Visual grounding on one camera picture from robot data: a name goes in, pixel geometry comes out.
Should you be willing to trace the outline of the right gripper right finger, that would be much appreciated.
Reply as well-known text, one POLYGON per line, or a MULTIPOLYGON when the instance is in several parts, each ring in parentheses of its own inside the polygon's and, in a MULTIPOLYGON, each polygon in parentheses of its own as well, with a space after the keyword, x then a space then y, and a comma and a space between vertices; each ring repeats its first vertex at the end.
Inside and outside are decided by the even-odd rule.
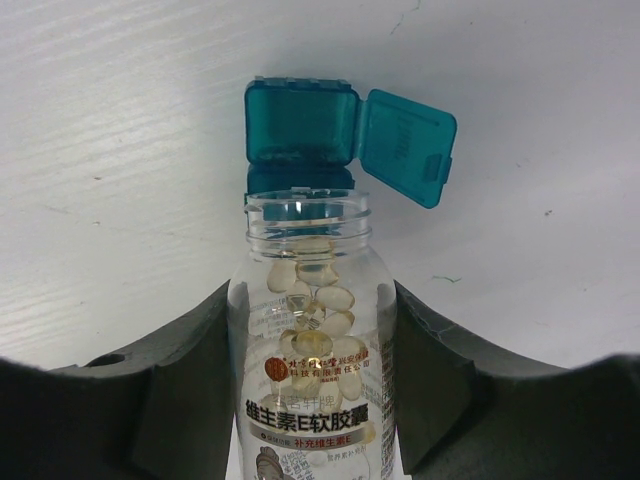
POLYGON ((397 290, 396 422, 414 479, 635 479, 639 358, 564 369, 397 290))

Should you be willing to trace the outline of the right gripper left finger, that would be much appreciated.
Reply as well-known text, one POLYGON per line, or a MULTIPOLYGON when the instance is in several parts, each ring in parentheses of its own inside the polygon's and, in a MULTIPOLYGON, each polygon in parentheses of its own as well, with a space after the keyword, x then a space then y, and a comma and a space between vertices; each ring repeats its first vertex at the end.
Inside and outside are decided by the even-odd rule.
POLYGON ((5 479, 222 479, 233 419, 227 290, 84 366, 1 363, 5 479))

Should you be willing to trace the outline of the clear vitamin pill bottle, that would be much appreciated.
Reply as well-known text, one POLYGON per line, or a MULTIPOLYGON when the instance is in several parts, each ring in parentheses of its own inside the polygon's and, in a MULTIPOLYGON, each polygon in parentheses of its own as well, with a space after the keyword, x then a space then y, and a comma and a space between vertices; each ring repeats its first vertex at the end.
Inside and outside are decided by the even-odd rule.
POLYGON ((367 196, 291 189, 245 204, 227 294, 245 479, 389 479, 396 288, 367 196))

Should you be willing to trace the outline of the teal pill box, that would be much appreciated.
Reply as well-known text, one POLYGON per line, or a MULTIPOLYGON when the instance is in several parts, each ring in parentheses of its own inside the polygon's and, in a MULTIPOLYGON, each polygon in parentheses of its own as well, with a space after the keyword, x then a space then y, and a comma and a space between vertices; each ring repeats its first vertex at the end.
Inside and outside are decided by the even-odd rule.
POLYGON ((291 188, 351 190, 362 169, 425 209, 441 199, 452 165, 455 117, 343 80, 258 77, 244 92, 248 195, 291 188))

